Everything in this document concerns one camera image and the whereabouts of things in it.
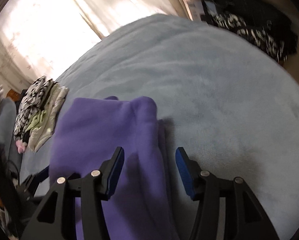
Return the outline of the white curtain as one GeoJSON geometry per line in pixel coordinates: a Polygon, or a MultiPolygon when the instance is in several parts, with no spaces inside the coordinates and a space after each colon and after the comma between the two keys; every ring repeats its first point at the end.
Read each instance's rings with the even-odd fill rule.
{"type": "Polygon", "coordinates": [[[154,14],[188,17],[186,0],[0,0],[0,82],[17,92],[56,79],[116,29],[154,14]]]}

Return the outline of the cream padded jacket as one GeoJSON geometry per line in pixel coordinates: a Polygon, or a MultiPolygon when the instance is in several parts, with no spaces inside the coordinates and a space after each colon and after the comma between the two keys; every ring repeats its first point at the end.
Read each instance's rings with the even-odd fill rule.
{"type": "Polygon", "coordinates": [[[61,110],[69,89],[55,83],[47,95],[43,108],[37,111],[25,132],[29,132],[27,147],[37,152],[54,134],[57,116],[61,110]]]}

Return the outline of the pink white plush toy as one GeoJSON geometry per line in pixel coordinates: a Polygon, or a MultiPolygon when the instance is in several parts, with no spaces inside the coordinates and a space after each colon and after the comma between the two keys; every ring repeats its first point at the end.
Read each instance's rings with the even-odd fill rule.
{"type": "Polygon", "coordinates": [[[22,140],[17,140],[15,142],[15,145],[17,147],[18,153],[23,154],[26,151],[27,143],[23,142],[22,140]]]}

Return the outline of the grey-blue fleece blanket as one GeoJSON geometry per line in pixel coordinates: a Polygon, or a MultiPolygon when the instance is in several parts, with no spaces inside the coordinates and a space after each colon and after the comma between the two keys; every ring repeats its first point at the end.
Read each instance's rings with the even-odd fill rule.
{"type": "MultiPolygon", "coordinates": [[[[183,147],[201,168],[242,177],[280,239],[299,227],[299,85],[275,61],[228,31],[153,15],[125,25],[60,77],[75,98],[154,100],[165,136],[171,211],[177,239],[188,239],[197,204],[175,163],[183,147]]],[[[50,166],[52,138],[27,151],[21,178],[50,166]]]]}

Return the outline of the black white patterned hanging garment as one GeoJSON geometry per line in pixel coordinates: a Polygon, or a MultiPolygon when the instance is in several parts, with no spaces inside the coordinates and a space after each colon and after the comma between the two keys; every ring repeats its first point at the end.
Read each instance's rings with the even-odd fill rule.
{"type": "Polygon", "coordinates": [[[247,40],[281,65],[289,56],[297,53],[297,34],[290,27],[280,29],[271,20],[244,18],[232,13],[214,13],[209,8],[201,19],[247,40]]]}

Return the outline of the grey pillow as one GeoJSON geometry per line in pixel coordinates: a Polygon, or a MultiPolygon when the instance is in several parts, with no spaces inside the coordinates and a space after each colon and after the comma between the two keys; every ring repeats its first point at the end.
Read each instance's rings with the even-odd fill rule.
{"type": "Polygon", "coordinates": [[[0,144],[4,144],[5,158],[9,161],[12,171],[21,168],[22,154],[18,153],[14,140],[14,124],[17,116],[15,102],[4,98],[0,102],[0,144]]]}

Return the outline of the purple fleece hoodie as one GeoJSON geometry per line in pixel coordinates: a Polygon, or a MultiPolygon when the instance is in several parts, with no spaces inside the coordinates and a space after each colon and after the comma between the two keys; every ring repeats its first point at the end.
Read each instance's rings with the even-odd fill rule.
{"type": "Polygon", "coordinates": [[[103,203],[111,239],[177,239],[171,211],[165,136],[153,99],[75,98],[52,137],[49,176],[86,176],[124,149],[114,195],[103,203]]]}

